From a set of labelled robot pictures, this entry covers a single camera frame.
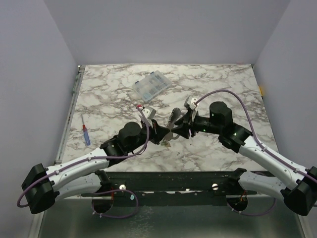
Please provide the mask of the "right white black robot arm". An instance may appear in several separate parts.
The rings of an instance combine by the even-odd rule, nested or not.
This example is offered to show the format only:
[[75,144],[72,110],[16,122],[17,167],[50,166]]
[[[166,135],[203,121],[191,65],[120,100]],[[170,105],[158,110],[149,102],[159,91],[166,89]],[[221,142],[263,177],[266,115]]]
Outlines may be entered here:
[[306,216],[317,201],[317,169],[301,166],[259,141],[254,133],[233,122],[232,110],[224,102],[210,104],[210,116],[198,115],[193,104],[185,104],[187,113],[176,121],[171,131],[186,139],[197,132],[218,135],[219,142],[265,168],[272,174],[265,177],[247,170],[227,182],[228,190],[238,194],[256,191],[280,199],[293,212]]

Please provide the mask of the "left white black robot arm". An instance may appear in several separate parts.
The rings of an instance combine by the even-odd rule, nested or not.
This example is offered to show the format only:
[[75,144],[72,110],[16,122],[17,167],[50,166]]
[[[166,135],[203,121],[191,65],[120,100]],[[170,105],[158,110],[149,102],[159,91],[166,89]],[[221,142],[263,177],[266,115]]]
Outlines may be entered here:
[[82,157],[49,167],[34,165],[21,185],[25,207],[38,214],[60,199],[86,193],[107,194],[110,185],[104,169],[140,155],[149,142],[159,144],[169,132],[154,119],[141,124],[128,122],[117,135]]

